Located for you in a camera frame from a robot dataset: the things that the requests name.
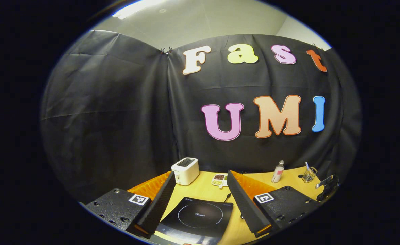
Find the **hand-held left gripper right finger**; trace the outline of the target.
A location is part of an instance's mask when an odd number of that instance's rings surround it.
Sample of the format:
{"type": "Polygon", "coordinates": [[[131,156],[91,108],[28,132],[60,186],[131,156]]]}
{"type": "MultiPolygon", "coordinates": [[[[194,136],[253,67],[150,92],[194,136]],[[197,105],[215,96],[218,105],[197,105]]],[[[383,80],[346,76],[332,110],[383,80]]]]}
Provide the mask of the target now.
{"type": "Polygon", "coordinates": [[[232,170],[228,171],[227,184],[255,237],[276,234],[321,206],[291,186],[275,189],[232,170]]]}

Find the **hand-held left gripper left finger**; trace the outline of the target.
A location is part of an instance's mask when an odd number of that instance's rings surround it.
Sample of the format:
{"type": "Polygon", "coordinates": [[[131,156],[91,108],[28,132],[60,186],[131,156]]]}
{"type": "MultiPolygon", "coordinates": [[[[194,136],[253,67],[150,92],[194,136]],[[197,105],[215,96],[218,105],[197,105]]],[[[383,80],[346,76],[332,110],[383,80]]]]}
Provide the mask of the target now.
{"type": "Polygon", "coordinates": [[[158,227],[176,185],[168,171],[129,190],[114,188],[85,205],[114,226],[150,238],[158,227]]]}

